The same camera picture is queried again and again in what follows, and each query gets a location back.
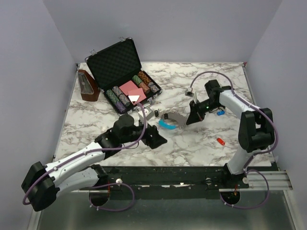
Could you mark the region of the blue silver carabiner keyring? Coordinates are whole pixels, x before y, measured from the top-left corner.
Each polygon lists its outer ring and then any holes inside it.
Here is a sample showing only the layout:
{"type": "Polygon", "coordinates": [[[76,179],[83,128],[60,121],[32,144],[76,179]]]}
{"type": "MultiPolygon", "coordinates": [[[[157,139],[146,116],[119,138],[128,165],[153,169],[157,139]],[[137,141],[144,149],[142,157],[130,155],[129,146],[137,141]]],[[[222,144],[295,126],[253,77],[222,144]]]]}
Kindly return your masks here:
{"type": "Polygon", "coordinates": [[[175,111],[163,111],[160,114],[158,124],[167,130],[175,130],[186,126],[187,117],[175,111]],[[164,119],[164,114],[168,114],[168,119],[164,119]]]}

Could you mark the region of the red key tag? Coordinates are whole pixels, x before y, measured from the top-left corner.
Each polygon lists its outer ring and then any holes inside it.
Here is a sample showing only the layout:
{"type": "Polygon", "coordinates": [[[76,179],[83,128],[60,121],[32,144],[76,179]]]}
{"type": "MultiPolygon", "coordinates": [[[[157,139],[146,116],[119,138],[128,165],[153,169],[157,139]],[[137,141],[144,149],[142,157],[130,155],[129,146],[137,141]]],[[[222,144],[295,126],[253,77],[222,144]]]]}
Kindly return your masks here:
{"type": "Polygon", "coordinates": [[[218,142],[219,144],[221,144],[222,146],[224,146],[224,145],[225,145],[224,140],[223,140],[223,139],[221,139],[221,138],[217,138],[217,142],[218,142]]]}

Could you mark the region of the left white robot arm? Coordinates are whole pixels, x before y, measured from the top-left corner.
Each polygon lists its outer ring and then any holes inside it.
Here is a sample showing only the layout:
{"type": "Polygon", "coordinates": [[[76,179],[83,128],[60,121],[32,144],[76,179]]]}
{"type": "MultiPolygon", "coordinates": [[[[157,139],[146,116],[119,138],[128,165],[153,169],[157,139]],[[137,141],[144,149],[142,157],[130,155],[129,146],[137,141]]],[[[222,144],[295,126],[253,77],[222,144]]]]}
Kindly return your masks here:
{"type": "Polygon", "coordinates": [[[136,126],[132,116],[122,115],[112,128],[80,151],[45,165],[40,161],[32,164],[21,184],[23,205],[41,211],[62,194],[87,187],[102,189],[107,181],[97,163],[140,141],[151,149],[167,143],[156,126],[145,120],[136,126]]]}

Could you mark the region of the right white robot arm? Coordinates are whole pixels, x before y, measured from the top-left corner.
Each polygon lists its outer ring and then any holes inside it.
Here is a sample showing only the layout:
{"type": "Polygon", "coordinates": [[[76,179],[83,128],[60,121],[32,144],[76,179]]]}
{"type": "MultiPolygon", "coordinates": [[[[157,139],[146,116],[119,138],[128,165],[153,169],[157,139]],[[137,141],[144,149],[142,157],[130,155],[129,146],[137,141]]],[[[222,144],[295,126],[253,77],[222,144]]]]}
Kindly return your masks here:
{"type": "Polygon", "coordinates": [[[232,159],[222,170],[221,183],[230,188],[243,177],[245,170],[256,154],[266,150],[277,138],[273,127],[272,111],[258,108],[238,96],[233,87],[220,86],[217,80],[205,84],[208,99],[200,102],[193,99],[189,103],[190,113],[186,125],[204,120],[205,115],[217,108],[227,108],[240,119],[238,130],[239,147],[232,159]]]}

